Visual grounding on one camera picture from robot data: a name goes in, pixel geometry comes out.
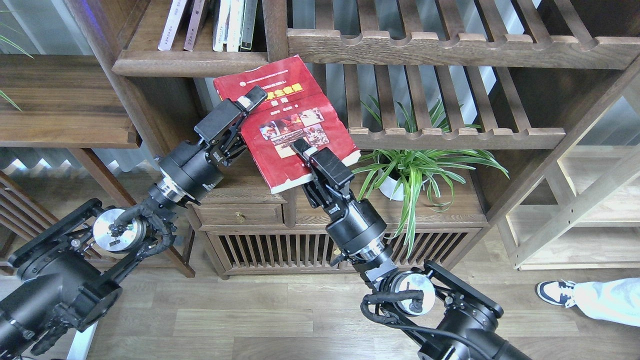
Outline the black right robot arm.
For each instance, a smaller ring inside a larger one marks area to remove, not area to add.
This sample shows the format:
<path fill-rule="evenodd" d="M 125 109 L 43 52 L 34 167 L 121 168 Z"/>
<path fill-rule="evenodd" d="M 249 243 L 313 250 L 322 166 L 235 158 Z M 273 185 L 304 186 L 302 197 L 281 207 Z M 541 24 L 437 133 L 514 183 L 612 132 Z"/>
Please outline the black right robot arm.
<path fill-rule="evenodd" d="M 432 260 L 398 269 L 384 244 L 386 223 L 350 189 L 354 174 L 329 150 L 297 139 L 292 148 L 311 171 L 302 188 L 311 207 L 329 215 L 327 234 L 371 289 L 359 307 L 364 317 L 401 330 L 420 347 L 421 360 L 526 360 L 496 334 L 503 308 Z"/>

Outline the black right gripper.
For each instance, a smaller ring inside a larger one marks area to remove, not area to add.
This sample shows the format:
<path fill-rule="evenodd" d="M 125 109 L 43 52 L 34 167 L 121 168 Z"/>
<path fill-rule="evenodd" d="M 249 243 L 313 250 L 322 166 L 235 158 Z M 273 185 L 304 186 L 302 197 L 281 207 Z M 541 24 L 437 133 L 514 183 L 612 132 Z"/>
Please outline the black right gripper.
<path fill-rule="evenodd" d="M 386 246 L 382 237 L 386 223 L 368 200 L 358 201 L 350 189 L 354 174 L 329 150 L 311 146 L 304 137 L 291 148 L 311 171 L 311 181 L 302 185 L 312 208 L 322 208 L 329 216 L 327 234 L 336 246 L 351 256 L 378 256 Z"/>

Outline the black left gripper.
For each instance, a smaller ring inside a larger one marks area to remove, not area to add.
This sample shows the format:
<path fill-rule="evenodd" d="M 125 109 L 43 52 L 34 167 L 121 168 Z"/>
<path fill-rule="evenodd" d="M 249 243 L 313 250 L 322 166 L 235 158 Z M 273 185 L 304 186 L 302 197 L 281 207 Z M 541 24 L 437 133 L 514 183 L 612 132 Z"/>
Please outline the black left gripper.
<path fill-rule="evenodd" d="M 159 162 L 163 180 L 158 183 L 158 203 L 163 206 L 199 201 L 224 177 L 228 167 L 247 146 L 239 135 L 242 122 L 268 94 L 255 85 L 236 101 L 226 99 L 201 120 L 195 131 L 198 143 L 183 141 Z"/>

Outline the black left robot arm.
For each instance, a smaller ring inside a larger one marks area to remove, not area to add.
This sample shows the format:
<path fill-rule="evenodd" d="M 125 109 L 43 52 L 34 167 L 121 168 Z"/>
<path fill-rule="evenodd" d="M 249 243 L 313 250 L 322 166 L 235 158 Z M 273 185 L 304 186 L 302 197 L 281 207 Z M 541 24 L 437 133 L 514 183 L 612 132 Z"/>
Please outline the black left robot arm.
<path fill-rule="evenodd" d="M 48 351 L 70 329 L 84 331 L 121 296 L 122 280 L 144 259 L 173 245 L 177 207 L 200 200 L 246 149 L 239 129 L 267 93 L 254 86 L 226 99 L 196 126 L 197 143 L 183 141 L 160 160 L 163 178 L 129 208 L 103 208 L 92 198 L 9 257 L 21 281 L 1 301 L 1 358 L 26 349 Z"/>

